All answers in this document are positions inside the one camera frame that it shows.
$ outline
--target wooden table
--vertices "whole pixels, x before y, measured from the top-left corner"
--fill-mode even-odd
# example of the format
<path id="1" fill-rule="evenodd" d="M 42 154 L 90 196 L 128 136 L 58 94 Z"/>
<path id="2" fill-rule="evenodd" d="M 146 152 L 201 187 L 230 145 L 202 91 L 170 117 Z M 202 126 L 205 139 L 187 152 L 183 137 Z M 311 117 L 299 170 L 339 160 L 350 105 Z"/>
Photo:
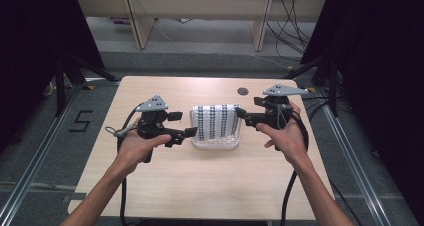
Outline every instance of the wooden table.
<path id="1" fill-rule="evenodd" d="M 248 112 L 264 112 L 253 104 L 263 90 L 276 83 L 296 87 L 291 80 L 125 77 L 113 99 L 103 128 L 122 127 L 131 110 L 159 94 L 168 104 L 167 112 L 182 111 L 181 121 L 165 122 L 168 128 L 191 127 L 189 111 L 196 105 L 240 104 Z M 247 96 L 237 89 L 245 87 Z M 330 184 L 318 151 L 314 134 L 300 96 L 290 96 L 301 108 L 309 131 L 309 155 L 326 187 Z M 135 121 L 140 115 L 134 115 Z M 116 156 L 116 138 L 100 131 L 93 151 L 76 188 L 88 193 Z M 172 148 L 160 146 L 149 164 L 141 164 L 128 176 L 126 216 L 176 219 L 278 220 L 282 199 L 292 174 L 292 166 L 281 152 L 265 149 L 268 136 L 242 123 L 240 144 L 232 151 L 199 150 L 191 138 Z M 119 216 L 120 190 L 112 198 L 103 216 Z M 80 203 L 72 200 L 69 212 Z M 296 180 L 291 192 L 288 220 L 313 220 L 306 195 Z"/>

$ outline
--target forearm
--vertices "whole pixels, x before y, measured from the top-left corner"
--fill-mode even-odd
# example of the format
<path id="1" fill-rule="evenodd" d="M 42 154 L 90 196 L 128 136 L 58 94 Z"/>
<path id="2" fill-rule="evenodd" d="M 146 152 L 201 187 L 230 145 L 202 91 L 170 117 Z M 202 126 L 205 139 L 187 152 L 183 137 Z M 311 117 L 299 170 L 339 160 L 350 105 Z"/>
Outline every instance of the forearm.
<path id="1" fill-rule="evenodd" d="M 87 197 L 61 223 L 61 225 L 94 225 L 118 189 L 123 176 L 111 166 Z"/>
<path id="2" fill-rule="evenodd" d="M 333 200 L 309 158 L 295 167 L 308 197 L 315 218 L 320 225 L 352 225 L 352 222 Z"/>

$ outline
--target small round object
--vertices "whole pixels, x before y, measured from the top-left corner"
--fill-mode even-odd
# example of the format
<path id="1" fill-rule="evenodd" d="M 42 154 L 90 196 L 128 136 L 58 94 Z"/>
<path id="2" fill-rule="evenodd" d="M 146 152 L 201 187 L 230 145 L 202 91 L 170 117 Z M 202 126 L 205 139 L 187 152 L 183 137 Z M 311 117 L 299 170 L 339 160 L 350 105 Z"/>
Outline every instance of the small round object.
<path id="1" fill-rule="evenodd" d="M 245 96 L 245 95 L 249 94 L 249 90 L 247 88 L 241 87 L 241 88 L 237 89 L 237 93 Z"/>

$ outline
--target white container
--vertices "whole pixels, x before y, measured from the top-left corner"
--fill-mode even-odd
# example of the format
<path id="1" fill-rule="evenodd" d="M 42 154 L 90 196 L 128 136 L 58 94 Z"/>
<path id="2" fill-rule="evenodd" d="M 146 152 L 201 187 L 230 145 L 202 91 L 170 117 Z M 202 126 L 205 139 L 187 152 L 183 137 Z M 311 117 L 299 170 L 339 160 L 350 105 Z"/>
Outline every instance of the white container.
<path id="1" fill-rule="evenodd" d="M 198 149 L 233 150 L 240 143 L 241 120 L 236 104 L 194 106 L 190 110 L 192 127 L 198 127 L 192 142 Z"/>

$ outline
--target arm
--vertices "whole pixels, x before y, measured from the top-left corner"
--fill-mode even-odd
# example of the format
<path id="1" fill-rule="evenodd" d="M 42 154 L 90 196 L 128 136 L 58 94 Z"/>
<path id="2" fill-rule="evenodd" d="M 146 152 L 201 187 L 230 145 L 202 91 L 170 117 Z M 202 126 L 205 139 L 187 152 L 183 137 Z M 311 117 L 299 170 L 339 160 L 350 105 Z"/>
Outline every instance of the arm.
<path id="1" fill-rule="evenodd" d="M 300 112 L 297 105 L 291 103 L 294 111 Z M 266 124 L 258 124 L 256 128 L 270 136 L 265 147 L 276 145 L 283 152 L 286 160 L 293 165 L 319 225 L 352 225 L 349 218 L 339 208 L 325 188 L 321 178 L 310 160 L 302 133 L 297 123 L 290 119 L 287 127 L 276 130 Z"/>
<path id="2" fill-rule="evenodd" d="M 134 172 L 150 150 L 170 139 L 169 135 L 160 135 L 145 140 L 138 136 L 135 130 L 129 131 L 112 165 L 61 225 L 94 225 L 124 178 Z"/>

